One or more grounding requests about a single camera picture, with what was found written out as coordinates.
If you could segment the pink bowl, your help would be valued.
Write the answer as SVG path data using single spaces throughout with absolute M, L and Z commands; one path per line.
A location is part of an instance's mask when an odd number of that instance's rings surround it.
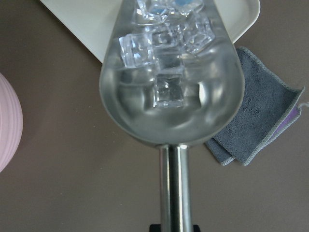
M 8 165 L 19 146 L 23 114 L 18 96 L 8 80 L 0 75 L 0 170 Z

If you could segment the grey folded cloth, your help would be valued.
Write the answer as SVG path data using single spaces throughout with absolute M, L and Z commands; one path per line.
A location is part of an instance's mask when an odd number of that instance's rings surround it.
M 237 48 L 245 77 L 241 107 L 233 120 L 206 142 L 217 161 L 244 166 L 298 120 L 304 89 L 288 86 L 248 48 Z

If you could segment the cream serving tray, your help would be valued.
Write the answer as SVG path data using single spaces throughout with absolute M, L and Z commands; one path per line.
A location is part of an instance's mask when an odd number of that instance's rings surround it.
M 42 3 L 103 62 L 120 0 L 44 0 Z M 260 14 L 259 0 L 217 0 L 215 4 L 233 43 Z

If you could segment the steel ice scoop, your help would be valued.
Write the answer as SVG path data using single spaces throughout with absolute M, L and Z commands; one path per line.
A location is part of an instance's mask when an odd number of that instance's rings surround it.
M 197 54 L 185 54 L 184 102 L 178 108 L 154 108 L 155 69 L 124 66 L 119 38 L 135 33 L 137 0 L 121 3 L 106 50 L 99 90 L 106 111 L 138 141 L 159 149 L 163 232 L 191 232 L 188 150 L 223 129 L 237 113 L 244 95 L 244 75 L 212 0 L 204 0 L 215 39 Z

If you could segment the ice cubes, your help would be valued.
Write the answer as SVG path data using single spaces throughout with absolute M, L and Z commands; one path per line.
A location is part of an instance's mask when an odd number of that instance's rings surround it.
M 185 54 L 197 54 L 214 39 L 203 0 L 138 0 L 139 29 L 119 38 L 126 68 L 153 66 L 154 108 L 183 106 Z

